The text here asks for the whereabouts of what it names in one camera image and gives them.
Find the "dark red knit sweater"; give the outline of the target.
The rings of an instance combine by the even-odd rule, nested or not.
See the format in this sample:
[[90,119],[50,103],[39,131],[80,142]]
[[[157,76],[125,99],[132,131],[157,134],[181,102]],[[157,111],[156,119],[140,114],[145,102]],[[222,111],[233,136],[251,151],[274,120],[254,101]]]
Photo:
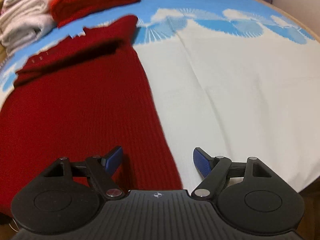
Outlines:
[[82,161],[120,146],[114,181],[125,190],[179,190],[132,39],[137,18],[84,29],[34,55],[17,72],[1,109],[1,213],[53,161]]

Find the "blue white patterned bedsheet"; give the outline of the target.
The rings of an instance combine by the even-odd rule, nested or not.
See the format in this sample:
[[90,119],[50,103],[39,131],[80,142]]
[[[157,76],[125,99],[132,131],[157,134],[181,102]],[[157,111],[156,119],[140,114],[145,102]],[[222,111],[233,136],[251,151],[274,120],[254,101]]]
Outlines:
[[28,57],[127,14],[184,188],[201,181],[196,147],[258,157],[297,191],[319,177],[319,42],[255,0],[141,0],[56,28],[2,68],[1,102]]

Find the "folded white fleece blanket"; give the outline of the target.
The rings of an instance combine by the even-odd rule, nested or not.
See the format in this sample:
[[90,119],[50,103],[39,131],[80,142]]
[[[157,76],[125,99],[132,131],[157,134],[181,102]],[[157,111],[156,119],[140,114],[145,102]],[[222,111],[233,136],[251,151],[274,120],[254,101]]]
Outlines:
[[21,0],[1,15],[1,44],[8,56],[55,28],[50,14],[52,1]]

